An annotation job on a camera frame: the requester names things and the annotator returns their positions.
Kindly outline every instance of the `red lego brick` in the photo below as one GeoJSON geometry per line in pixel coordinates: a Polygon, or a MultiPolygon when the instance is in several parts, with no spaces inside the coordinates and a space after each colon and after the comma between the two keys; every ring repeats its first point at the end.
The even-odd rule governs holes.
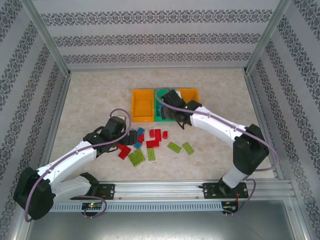
{"type": "Polygon", "coordinates": [[[155,137],[155,130],[154,129],[151,129],[149,131],[149,136],[150,136],[150,138],[154,138],[155,137]]]}
{"type": "Polygon", "coordinates": [[[144,140],[145,140],[145,135],[142,133],[142,134],[140,135],[140,137],[138,138],[138,142],[139,142],[139,143],[143,143],[144,140]]]}
{"type": "Polygon", "coordinates": [[[123,146],[123,149],[122,151],[119,153],[119,157],[122,159],[122,160],[125,160],[125,158],[129,155],[129,153],[131,152],[131,149],[127,146],[123,146]]]}
{"type": "Polygon", "coordinates": [[[161,142],[161,129],[155,129],[154,130],[154,134],[155,134],[155,140],[157,140],[158,142],[161,142]]]}
{"type": "Polygon", "coordinates": [[[164,131],[162,137],[163,139],[168,139],[168,131],[164,131]]]}
{"type": "Polygon", "coordinates": [[[124,147],[126,147],[126,146],[125,146],[125,145],[118,144],[117,147],[118,147],[118,149],[122,150],[122,149],[124,149],[124,147]]]}
{"type": "Polygon", "coordinates": [[[158,148],[159,147],[159,142],[157,140],[146,141],[146,147],[148,149],[150,149],[150,148],[158,148]]]}

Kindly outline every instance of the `beige floor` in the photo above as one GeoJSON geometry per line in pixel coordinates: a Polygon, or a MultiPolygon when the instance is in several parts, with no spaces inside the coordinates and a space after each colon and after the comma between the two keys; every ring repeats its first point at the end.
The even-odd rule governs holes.
{"type": "MultiPolygon", "coordinates": [[[[104,126],[111,110],[129,111],[133,89],[159,87],[197,88],[200,102],[212,112],[238,124],[258,124],[241,69],[78,72],[72,75],[50,161],[74,148],[87,133],[104,126]]],[[[100,181],[219,179],[233,164],[232,149],[199,128],[187,126],[182,130],[174,122],[134,122],[133,128],[138,127],[168,131],[169,139],[155,149],[155,161],[133,167],[128,158],[118,157],[119,151],[105,153],[68,179],[83,172],[100,181]],[[189,156],[182,150],[177,154],[167,148],[170,141],[180,146],[189,142],[195,153],[189,156]]],[[[147,157],[145,144],[141,150],[147,157]]],[[[269,166],[268,159],[260,165],[269,166]]],[[[272,171],[257,172],[253,177],[274,175],[272,171]]]]}

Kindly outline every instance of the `wallpaper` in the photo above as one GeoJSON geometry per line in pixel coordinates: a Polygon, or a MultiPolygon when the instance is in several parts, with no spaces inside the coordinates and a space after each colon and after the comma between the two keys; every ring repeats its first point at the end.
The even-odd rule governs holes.
{"type": "Polygon", "coordinates": [[[21,172],[38,168],[65,79],[18,0],[0,1],[0,240],[21,172]]]}
{"type": "Polygon", "coordinates": [[[35,0],[71,70],[244,67],[279,0],[35,0]]]}
{"type": "Polygon", "coordinates": [[[293,0],[251,73],[311,239],[320,239],[320,7],[293,0]]]}

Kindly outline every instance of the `green lego brick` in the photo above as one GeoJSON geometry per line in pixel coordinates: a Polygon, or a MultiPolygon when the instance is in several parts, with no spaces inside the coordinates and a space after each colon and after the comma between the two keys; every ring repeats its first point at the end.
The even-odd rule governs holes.
{"type": "Polygon", "coordinates": [[[170,142],[168,145],[168,148],[170,148],[172,151],[176,152],[177,154],[180,153],[181,147],[179,147],[177,144],[170,142]]]}
{"type": "Polygon", "coordinates": [[[145,156],[143,155],[143,153],[140,149],[135,150],[134,154],[135,154],[136,158],[138,159],[139,164],[146,160],[145,156]]]}
{"type": "Polygon", "coordinates": [[[136,167],[138,166],[140,163],[142,163],[144,160],[140,161],[136,155],[134,153],[129,154],[129,159],[132,162],[133,166],[136,167]]]}
{"type": "Polygon", "coordinates": [[[156,160],[155,150],[151,147],[151,148],[148,148],[147,151],[148,151],[148,159],[149,159],[149,161],[156,160]]]}
{"type": "Polygon", "coordinates": [[[189,155],[191,155],[195,152],[195,150],[192,148],[192,146],[190,146],[190,144],[188,142],[185,142],[184,144],[182,144],[182,147],[189,155]]]}

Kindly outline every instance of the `blue lego brick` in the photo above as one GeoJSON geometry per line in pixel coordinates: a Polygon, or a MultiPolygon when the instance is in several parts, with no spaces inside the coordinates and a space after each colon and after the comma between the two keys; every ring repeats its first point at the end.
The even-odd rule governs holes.
{"type": "Polygon", "coordinates": [[[142,127],[139,127],[138,129],[138,138],[141,136],[141,134],[144,134],[145,130],[142,127]]]}
{"type": "Polygon", "coordinates": [[[141,146],[142,146],[142,143],[141,143],[141,142],[138,142],[138,141],[133,145],[133,147],[134,147],[135,149],[139,149],[139,148],[141,148],[141,146]]]}

